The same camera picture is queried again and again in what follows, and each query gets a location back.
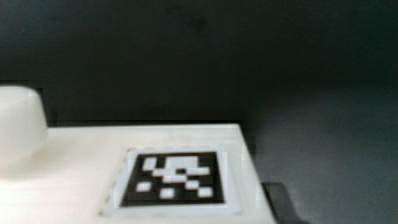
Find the white cylindrical object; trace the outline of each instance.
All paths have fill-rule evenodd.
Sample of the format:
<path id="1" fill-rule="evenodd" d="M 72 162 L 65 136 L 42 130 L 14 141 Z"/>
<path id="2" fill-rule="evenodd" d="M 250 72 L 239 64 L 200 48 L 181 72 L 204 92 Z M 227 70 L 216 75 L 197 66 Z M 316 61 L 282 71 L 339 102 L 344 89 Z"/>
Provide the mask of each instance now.
<path id="1" fill-rule="evenodd" d="M 46 142 L 46 119 L 37 92 L 0 87 L 0 164 L 14 163 Z"/>

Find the dark wall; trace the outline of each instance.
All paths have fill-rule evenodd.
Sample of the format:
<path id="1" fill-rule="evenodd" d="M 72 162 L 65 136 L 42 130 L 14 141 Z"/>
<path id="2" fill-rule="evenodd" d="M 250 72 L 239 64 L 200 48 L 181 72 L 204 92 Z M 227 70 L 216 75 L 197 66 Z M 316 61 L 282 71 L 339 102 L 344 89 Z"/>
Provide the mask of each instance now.
<path id="1" fill-rule="evenodd" d="M 398 80 L 394 1 L 0 1 L 0 80 L 49 125 L 248 122 L 332 86 Z"/>

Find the black object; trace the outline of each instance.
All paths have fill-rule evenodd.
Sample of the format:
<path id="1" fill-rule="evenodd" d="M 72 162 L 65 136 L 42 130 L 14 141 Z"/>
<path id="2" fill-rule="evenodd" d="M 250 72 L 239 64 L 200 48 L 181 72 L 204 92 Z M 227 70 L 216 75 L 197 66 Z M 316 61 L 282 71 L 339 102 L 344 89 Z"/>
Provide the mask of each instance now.
<path id="1" fill-rule="evenodd" d="M 279 224 L 309 224 L 296 216 L 286 187 L 280 183 L 263 183 L 271 212 Z"/>

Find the dark background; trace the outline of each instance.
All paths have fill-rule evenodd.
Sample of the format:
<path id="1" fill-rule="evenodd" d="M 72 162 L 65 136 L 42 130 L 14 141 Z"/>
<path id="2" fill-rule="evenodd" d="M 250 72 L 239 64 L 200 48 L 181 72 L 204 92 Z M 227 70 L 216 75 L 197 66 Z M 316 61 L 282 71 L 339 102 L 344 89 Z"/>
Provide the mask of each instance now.
<path id="1" fill-rule="evenodd" d="M 396 81 L 396 1 L 0 0 L 49 126 L 239 123 L 309 223 L 396 223 Z"/>

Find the qr-like code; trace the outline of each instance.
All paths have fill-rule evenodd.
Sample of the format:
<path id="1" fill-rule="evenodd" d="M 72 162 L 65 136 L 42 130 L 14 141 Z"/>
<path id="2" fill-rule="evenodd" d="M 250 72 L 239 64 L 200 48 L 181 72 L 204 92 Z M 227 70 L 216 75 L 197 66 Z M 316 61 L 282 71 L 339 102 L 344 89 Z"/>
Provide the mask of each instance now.
<path id="1" fill-rule="evenodd" d="M 138 154 L 120 207 L 223 203 L 215 152 Z"/>

